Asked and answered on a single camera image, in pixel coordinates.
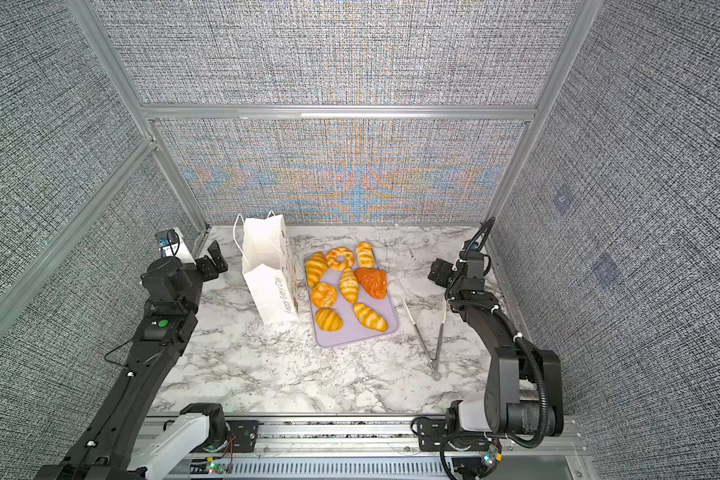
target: bread roll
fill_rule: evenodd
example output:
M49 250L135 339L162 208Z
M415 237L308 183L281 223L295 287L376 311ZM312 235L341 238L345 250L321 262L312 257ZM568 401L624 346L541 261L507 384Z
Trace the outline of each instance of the bread roll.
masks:
M357 264L365 268L373 268L375 266L373 249L368 242L360 242L357 244Z
M323 255L322 252L317 252L309 257L309 260L307 260L306 263L306 270L307 283L310 288L315 288L317 282L319 282L320 278L322 278L325 272L327 272L327 261L325 260L325 255Z
M355 303L352 309L355 311L357 319L365 328L378 330L379 332L386 332L387 328L389 328L389 324L384 320L384 317L374 312L364 303Z
M338 313L329 308L319 309L315 314L315 321L317 322L317 326L320 327L320 330L326 332L335 332L336 330L341 330L344 326L344 321Z
M338 298L338 292L333 285L328 285L325 282L318 282L315 288L312 289L312 303L319 308L328 308L336 303Z
M357 282L355 272L351 268L346 267L344 273L341 274L341 279L338 281L338 289L341 290L341 294L347 299L347 302L357 302L357 295L360 294L360 283Z

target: bread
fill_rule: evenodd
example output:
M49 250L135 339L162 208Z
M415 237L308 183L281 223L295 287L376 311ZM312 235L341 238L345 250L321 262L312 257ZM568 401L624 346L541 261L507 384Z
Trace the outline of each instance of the bread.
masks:
M387 273L378 268L358 268L355 270L357 281L376 300L387 298Z
M386 332L387 328L389 328L389 324L384 320L384 317L374 312L364 303L355 303L352 309L355 311L357 319L365 328L378 330L379 332Z
M338 258L342 256L344 257L344 259L339 262ZM327 253L327 265L333 270L343 272L346 267L352 266L354 264L355 254L353 254L352 251L345 246L339 246L338 248L334 248Z
M319 308L328 308L336 303L338 292L325 282L318 282L312 289L312 303Z
M365 268L373 268L376 265L373 259L373 249L368 242L357 244L357 264Z
M338 313L329 308L319 309L315 314L315 321L317 322L317 326L320 327L320 330L326 332L335 332L336 330L341 330L344 326L344 321Z
M347 302L357 302L357 295L360 294L360 283L357 282L357 277L351 268L346 267L344 273L341 274L341 279L338 281L338 289L341 290L341 294L347 299Z
M325 260L325 255L323 255L322 252L317 252L309 257L309 260L306 262L306 270L307 283L310 288L315 288L317 282L319 282L320 278L322 278L325 272L327 272L327 261Z

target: textured fabric wall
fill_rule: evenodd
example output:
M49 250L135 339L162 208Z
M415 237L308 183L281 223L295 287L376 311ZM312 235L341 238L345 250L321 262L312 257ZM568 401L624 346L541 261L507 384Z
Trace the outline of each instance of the textured fabric wall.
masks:
M720 478L720 1L606 2L495 229L603 478Z
M140 138L62 0L0 2L0 296Z
M577 0L94 0L148 102L534 104Z
M82 435L118 374L103 355L143 315L139 277L158 258L154 233L197 232L147 158L0 340L0 478L34 478Z
M523 129L506 120L160 120L211 224L482 220Z

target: white marble countertop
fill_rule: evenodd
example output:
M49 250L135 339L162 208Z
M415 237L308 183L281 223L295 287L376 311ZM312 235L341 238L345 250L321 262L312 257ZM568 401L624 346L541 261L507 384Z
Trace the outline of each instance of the white marble countertop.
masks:
M289 226L296 257L367 240L388 272L400 329L390 335L323 349L315 343L302 265L297 322L264 325L241 275L231 227L214 227L229 272L205 284L198 325L184 355L165 378L152 409L178 411L218 402L225 412L442 412L453 400L481 394L489 355L461 317L448 312L435 381L402 306L400 280L434 355L443 288L427 279L431 262L457 255L476 226ZM241 229L238 229L240 240ZM503 298L491 271L486 288Z

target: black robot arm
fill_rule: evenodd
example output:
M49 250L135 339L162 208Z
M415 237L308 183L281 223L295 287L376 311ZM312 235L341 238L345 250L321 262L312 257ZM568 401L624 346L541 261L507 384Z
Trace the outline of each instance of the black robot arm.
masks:
M554 352L539 350L523 338L499 308L496 297L485 291L489 267L484 269L487 255L481 250L494 221L489 219L464 244L455 268L445 260L435 260L429 279L445 287L451 310L477 332L489 351L484 404L491 431L532 448L544 436L558 436L563 431L560 360ZM520 398L520 379L536 384L538 400ZM534 437L525 440L518 434Z
M208 252L210 257L197 259L193 264L184 264L177 256L163 257L152 262L141 275L149 298L118 379L63 462L41 467L37 479L142 478L143 472L126 471L138 430L162 381L184 353L197 325L195 313L202 283L229 269L218 242L214 241ZM221 418L225 430L223 412L214 416ZM211 435L203 445L223 442L226 431L218 430L211 427Z

